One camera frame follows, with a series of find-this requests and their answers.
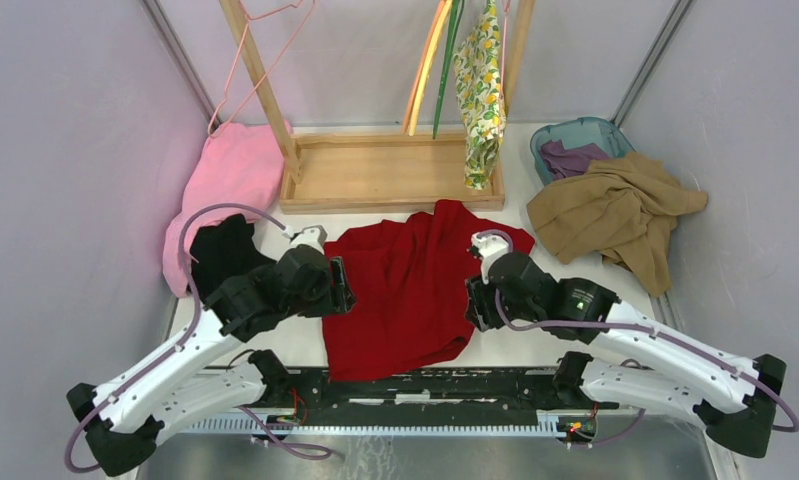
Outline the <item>red garment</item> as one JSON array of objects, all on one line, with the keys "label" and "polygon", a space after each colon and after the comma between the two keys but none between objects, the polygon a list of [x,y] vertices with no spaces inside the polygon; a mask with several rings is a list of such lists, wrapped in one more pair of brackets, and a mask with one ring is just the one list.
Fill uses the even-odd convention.
[{"label": "red garment", "polygon": [[378,380],[457,358],[474,332],[465,281],[480,262],[468,249],[472,235],[487,230],[505,232],[523,253],[535,244],[525,230],[481,219],[454,200],[326,243],[356,298],[348,313],[322,320],[331,381]]}]

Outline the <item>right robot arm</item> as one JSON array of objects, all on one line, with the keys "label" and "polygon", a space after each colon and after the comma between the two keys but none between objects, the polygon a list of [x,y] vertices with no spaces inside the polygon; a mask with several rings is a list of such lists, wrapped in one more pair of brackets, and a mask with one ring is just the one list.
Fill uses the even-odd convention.
[{"label": "right robot arm", "polygon": [[466,282],[468,320],[480,331],[539,329],[559,340],[613,352],[634,366],[568,352],[553,376],[555,400],[616,403],[700,428],[718,445],[766,456],[787,365],[762,354],[734,355],[684,335],[585,278],[557,280],[508,245],[472,246],[480,272]]}]

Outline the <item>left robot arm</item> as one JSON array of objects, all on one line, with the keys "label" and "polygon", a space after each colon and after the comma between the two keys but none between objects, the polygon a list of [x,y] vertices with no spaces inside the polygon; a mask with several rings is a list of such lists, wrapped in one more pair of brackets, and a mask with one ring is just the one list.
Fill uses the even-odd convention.
[{"label": "left robot arm", "polygon": [[252,243],[194,246],[192,291],[212,316],[196,316],[128,371],[93,386],[79,383],[67,401],[98,468],[109,476],[145,462],[182,429],[218,412],[256,402],[274,407],[292,393],[290,375],[270,350],[232,371],[193,382],[212,361],[290,317],[345,314],[355,297],[343,260],[294,245],[274,260]]}]

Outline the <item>yellow wooden hanger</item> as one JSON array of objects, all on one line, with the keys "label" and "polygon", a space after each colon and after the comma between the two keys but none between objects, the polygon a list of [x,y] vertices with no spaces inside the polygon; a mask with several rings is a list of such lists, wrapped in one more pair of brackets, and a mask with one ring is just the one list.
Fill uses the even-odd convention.
[{"label": "yellow wooden hanger", "polygon": [[414,136],[419,119],[419,110],[424,98],[428,76],[431,71],[434,55],[445,28],[446,20],[452,9],[452,0],[440,0],[437,4],[429,31],[424,42],[415,79],[409,94],[402,122],[402,132]]}]

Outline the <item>lemon print skirt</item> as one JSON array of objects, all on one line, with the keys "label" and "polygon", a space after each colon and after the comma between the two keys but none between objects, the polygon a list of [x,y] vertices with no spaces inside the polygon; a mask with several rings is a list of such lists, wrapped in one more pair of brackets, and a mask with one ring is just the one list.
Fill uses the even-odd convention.
[{"label": "lemon print skirt", "polygon": [[497,3],[487,1],[453,53],[458,108],[466,132],[464,182],[474,190],[490,185],[503,141],[501,48]]}]

